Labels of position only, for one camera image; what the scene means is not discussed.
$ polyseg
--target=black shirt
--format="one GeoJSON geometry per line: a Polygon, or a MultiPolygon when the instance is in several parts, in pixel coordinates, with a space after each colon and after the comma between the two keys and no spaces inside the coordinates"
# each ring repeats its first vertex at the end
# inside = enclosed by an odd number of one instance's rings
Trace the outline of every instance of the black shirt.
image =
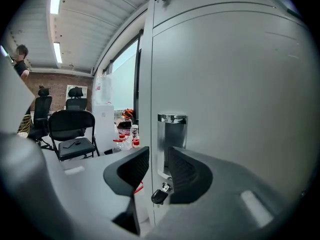
{"type": "Polygon", "coordinates": [[[24,60],[17,62],[14,65],[14,69],[18,73],[19,77],[21,77],[23,71],[28,70],[24,60]]]}

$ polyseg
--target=key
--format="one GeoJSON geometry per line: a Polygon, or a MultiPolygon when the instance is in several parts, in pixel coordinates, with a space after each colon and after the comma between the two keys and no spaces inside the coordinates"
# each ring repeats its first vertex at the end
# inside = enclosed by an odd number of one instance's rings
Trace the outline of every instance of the key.
{"type": "Polygon", "coordinates": [[[151,196],[151,201],[156,205],[163,205],[164,200],[167,198],[168,193],[165,193],[158,189],[156,192],[153,193],[151,196]]]}

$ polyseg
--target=headrest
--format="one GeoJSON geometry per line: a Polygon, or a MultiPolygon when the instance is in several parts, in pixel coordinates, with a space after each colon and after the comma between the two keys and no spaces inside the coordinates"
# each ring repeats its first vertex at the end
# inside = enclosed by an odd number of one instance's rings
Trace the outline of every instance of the headrest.
{"type": "Polygon", "coordinates": [[[69,97],[82,97],[84,94],[82,93],[82,88],[75,87],[69,90],[69,97]]]}
{"type": "Polygon", "coordinates": [[[40,97],[48,96],[48,95],[49,95],[49,88],[41,88],[41,89],[38,91],[38,95],[39,95],[40,97]]]}

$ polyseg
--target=white cabinet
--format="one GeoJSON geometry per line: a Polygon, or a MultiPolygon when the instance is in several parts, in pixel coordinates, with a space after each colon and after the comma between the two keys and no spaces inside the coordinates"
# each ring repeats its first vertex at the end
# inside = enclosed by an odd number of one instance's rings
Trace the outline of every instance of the white cabinet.
{"type": "MultiPolygon", "coordinates": [[[[151,147],[147,195],[166,181],[157,115],[182,114],[186,149],[243,165],[295,199],[318,155],[318,70],[306,26],[270,0],[150,0],[139,83],[141,145],[151,147]]],[[[153,208],[156,224],[168,199],[153,208]]]]}

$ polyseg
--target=ceiling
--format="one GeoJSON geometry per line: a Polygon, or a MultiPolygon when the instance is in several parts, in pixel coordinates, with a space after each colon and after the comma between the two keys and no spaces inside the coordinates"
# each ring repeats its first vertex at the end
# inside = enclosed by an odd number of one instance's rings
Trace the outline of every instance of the ceiling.
{"type": "Polygon", "coordinates": [[[147,1],[61,0],[50,28],[48,0],[27,0],[8,30],[17,45],[29,49],[31,67],[57,68],[51,42],[60,42],[62,64],[58,66],[91,73],[117,29],[147,1]]]}

